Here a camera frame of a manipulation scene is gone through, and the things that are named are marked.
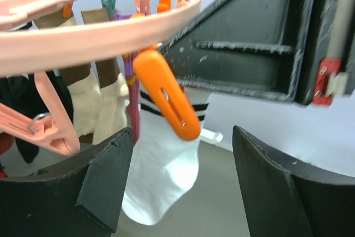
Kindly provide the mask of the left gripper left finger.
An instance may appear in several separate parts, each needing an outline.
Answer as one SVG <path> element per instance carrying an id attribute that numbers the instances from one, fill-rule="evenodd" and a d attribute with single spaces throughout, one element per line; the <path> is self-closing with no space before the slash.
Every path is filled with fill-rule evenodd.
<path id="1" fill-rule="evenodd" d="M 37 175 L 1 179 L 1 235 L 111 236 L 132 152 L 124 128 Z"/>

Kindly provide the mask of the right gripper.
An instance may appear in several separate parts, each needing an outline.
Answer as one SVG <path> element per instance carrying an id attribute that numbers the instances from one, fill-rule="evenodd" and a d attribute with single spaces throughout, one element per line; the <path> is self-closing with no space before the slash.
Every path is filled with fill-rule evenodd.
<path id="1" fill-rule="evenodd" d="M 185 87 L 329 106 L 354 92 L 354 0 L 214 0 L 160 52 Z"/>

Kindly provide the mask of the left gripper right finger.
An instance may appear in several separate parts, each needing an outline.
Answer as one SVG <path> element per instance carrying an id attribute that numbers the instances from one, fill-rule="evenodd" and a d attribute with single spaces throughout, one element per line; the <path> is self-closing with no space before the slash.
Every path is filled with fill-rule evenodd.
<path id="1" fill-rule="evenodd" d="M 251 236 L 354 236 L 354 178 L 330 172 L 233 128 Z"/>

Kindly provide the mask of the pink round clip hanger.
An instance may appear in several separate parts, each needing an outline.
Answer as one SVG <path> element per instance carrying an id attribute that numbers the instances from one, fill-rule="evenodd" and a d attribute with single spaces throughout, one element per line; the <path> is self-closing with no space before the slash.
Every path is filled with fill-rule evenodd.
<path id="1" fill-rule="evenodd" d="M 128 21 L 16 31 L 75 0 L 1 0 L 1 76 L 70 67 L 168 40 L 195 18 L 201 0 Z"/>

